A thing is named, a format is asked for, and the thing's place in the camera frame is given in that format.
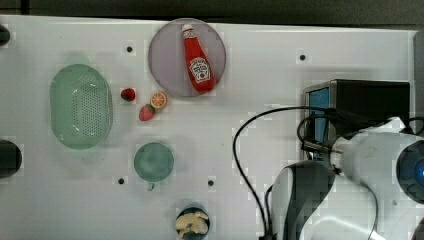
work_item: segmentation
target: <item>gray floor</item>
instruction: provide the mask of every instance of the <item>gray floor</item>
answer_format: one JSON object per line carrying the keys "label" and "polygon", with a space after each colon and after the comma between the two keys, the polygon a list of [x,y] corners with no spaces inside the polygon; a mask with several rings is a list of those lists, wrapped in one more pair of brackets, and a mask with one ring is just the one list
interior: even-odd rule
{"label": "gray floor", "polygon": [[0,0],[0,13],[421,29],[424,1]]}

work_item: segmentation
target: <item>orange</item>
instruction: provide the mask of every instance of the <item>orange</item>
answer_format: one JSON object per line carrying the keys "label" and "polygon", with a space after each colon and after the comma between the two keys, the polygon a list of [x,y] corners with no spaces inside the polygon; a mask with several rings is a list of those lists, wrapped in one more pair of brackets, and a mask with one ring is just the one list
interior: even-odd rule
{"label": "orange", "polygon": [[163,92],[157,92],[153,94],[152,98],[150,99],[150,104],[156,109],[165,107],[167,102],[168,98]]}

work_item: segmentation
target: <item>ketchup bottle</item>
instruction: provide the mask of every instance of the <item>ketchup bottle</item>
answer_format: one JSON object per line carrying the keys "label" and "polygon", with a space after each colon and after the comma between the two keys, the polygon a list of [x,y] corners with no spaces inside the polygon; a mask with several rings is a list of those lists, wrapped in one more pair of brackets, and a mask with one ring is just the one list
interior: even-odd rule
{"label": "ketchup bottle", "polygon": [[193,26],[184,24],[182,30],[186,65],[191,84],[199,93],[208,92],[215,87],[216,83],[208,59],[194,34]]}

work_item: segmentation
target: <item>ketchup label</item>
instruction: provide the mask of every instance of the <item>ketchup label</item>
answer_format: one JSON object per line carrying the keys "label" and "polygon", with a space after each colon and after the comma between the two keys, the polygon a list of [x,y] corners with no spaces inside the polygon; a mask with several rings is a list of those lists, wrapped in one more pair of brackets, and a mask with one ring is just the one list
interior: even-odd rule
{"label": "ketchup label", "polygon": [[191,60],[190,71],[198,83],[210,80],[209,64],[203,58],[197,57]]}
{"label": "ketchup label", "polygon": [[194,34],[193,30],[187,30],[183,32],[183,38],[195,38],[196,35]]}

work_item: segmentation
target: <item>red fruit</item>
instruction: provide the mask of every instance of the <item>red fruit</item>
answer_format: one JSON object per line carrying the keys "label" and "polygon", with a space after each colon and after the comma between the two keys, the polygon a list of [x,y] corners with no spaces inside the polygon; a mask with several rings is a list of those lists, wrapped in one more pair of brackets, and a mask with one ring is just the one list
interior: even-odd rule
{"label": "red fruit", "polygon": [[138,118],[140,118],[140,121],[149,121],[154,116],[155,116],[155,108],[152,107],[152,105],[150,104],[146,104],[144,105],[144,107],[141,108]]}
{"label": "red fruit", "polygon": [[135,99],[135,91],[132,88],[122,90],[121,98],[127,102],[132,102]]}

